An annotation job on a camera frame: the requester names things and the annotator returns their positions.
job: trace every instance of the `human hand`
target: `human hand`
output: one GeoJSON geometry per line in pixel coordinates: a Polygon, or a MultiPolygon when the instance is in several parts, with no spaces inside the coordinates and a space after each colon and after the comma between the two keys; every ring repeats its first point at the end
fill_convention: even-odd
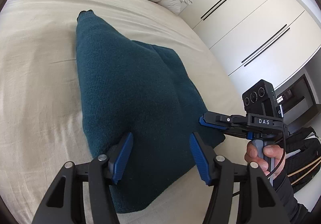
{"type": "MultiPolygon", "coordinates": [[[[268,156],[270,158],[275,158],[274,167],[276,167],[282,158],[283,149],[279,145],[268,145],[263,148],[263,153],[265,156],[268,156]]],[[[257,164],[259,164],[259,166],[261,167],[265,175],[268,175],[270,173],[267,170],[269,167],[268,163],[264,159],[257,156],[257,149],[251,142],[248,143],[247,150],[244,155],[244,159],[248,163],[254,161],[257,164]]],[[[275,179],[283,170],[284,164],[285,164],[285,158],[283,159],[280,167],[274,172],[273,179],[275,179]]]]}

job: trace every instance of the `device grip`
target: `device grip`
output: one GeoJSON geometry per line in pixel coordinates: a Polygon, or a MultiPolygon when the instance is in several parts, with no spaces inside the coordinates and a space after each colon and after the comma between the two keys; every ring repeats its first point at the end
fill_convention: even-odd
{"type": "MultiPolygon", "coordinates": [[[[274,169],[274,158],[269,158],[263,153],[263,148],[267,145],[271,145],[271,141],[252,140],[251,143],[256,147],[258,157],[264,159],[268,163],[269,166],[267,170],[271,172],[274,169]]],[[[270,177],[270,183],[273,186],[273,176],[270,177]]]]}

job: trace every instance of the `metal screw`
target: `metal screw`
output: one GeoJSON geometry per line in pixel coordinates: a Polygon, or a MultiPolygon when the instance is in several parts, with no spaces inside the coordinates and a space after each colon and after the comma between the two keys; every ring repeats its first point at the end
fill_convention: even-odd
{"type": "Polygon", "coordinates": [[[257,169],[259,167],[259,164],[257,164],[256,162],[252,161],[250,163],[250,166],[253,168],[253,169],[257,169]]]}
{"type": "Polygon", "coordinates": [[[72,163],[71,161],[68,161],[68,162],[65,163],[65,168],[66,168],[66,169],[69,169],[69,168],[71,168],[72,166],[73,166],[73,163],[72,163]]]}
{"type": "Polygon", "coordinates": [[[105,161],[107,159],[107,156],[105,154],[99,155],[98,160],[99,161],[105,161]]]}
{"type": "Polygon", "coordinates": [[[223,161],[225,161],[225,157],[222,156],[222,155],[217,155],[217,156],[216,156],[216,160],[217,160],[217,161],[220,161],[220,162],[223,162],[223,161]]]}

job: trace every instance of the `dark sleeve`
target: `dark sleeve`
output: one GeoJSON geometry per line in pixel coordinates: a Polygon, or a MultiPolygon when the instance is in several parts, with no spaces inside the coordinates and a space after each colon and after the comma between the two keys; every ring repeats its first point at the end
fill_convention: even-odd
{"type": "Polygon", "coordinates": [[[288,213],[291,224],[304,224],[309,217],[306,207],[299,204],[294,197],[293,188],[285,170],[274,179],[273,187],[283,204],[285,211],[288,213]]]}

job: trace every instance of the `fingernail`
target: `fingernail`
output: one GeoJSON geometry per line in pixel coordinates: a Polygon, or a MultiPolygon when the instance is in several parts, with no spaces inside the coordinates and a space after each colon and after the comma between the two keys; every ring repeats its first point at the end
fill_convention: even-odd
{"type": "Polygon", "coordinates": [[[266,171],[267,168],[269,167],[269,165],[268,165],[267,163],[262,163],[262,164],[260,165],[260,167],[261,167],[262,171],[266,171]]]}
{"type": "Polygon", "coordinates": [[[273,148],[271,146],[266,146],[264,149],[265,149],[265,152],[267,154],[272,154],[273,153],[273,148]]]}
{"type": "Polygon", "coordinates": [[[250,151],[250,157],[251,158],[255,158],[255,155],[256,155],[255,150],[251,150],[250,151]]]}

